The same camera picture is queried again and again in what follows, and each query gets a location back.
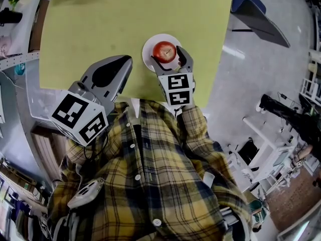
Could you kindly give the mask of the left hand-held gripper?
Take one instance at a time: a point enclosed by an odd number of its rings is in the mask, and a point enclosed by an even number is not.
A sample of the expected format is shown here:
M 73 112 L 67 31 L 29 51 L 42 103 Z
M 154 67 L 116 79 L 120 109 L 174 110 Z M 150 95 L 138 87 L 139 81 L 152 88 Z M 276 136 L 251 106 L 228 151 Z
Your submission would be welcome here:
M 50 121 L 66 137 L 87 146 L 109 125 L 108 116 L 132 70 L 129 55 L 117 55 L 92 64 L 79 81 L 62 90 L 49 112 Z

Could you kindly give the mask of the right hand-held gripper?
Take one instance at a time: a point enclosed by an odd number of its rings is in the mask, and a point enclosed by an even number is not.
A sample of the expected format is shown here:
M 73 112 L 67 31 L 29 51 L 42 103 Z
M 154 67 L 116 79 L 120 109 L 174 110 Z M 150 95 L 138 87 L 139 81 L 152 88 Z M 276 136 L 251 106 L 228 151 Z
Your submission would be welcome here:
M 151 56 L 151 65 L 158 76 L 162 92 L 169 106 L 191 105 L 195 82 L 193 78 L 194 61 L 190 54 L 181 46 L 176 46 L 179 56 L 179 73 L 174 74 L 171 68 L 164 68 L 161 63 Z

